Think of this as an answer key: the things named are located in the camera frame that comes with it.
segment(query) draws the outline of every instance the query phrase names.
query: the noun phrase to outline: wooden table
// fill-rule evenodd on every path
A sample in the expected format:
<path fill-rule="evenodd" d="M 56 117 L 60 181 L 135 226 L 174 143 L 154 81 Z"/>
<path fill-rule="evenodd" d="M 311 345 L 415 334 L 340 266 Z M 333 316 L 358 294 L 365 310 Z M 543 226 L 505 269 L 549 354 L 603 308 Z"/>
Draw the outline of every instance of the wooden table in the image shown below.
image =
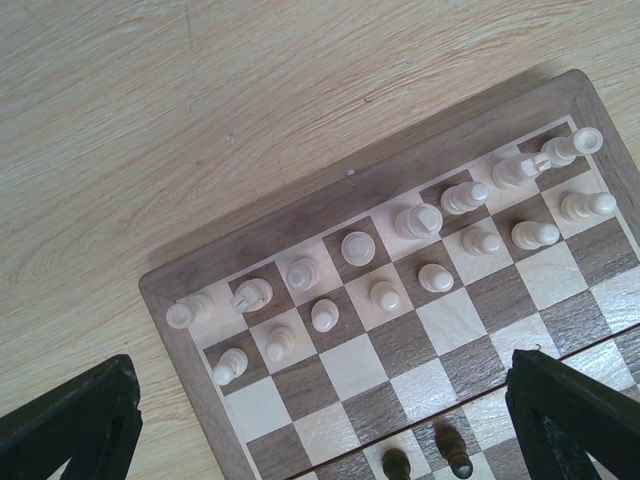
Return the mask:
<path fill-rule="evenodd" d="M 222 478 L 137 281 L 249 220 L 235 209 L 569 68 L 640 160 L 638 2 L 34 0 L 0 18 L 0 415 L 127 353 L 132 479 Z"/>

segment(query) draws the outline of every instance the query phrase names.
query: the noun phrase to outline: dark pawn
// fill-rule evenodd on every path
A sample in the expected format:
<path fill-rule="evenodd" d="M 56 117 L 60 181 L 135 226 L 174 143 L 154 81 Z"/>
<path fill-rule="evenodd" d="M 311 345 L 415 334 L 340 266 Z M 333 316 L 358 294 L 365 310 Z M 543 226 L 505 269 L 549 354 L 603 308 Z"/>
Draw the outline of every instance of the dark pawn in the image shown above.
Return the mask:
<path fill-rule="evenodd" d="M 411 465 L 407 455 L 396 448 L 387 450 L 382 456 L 382 471 L 389 480 L 409 480 Z"/>
<path fill-rule="evenodd" d="M 456 477 L 471 476 L 473 464 L 467 455 L 467 445 L 455 428 L 447 425 L 436 429 L 436 445 Z"/>

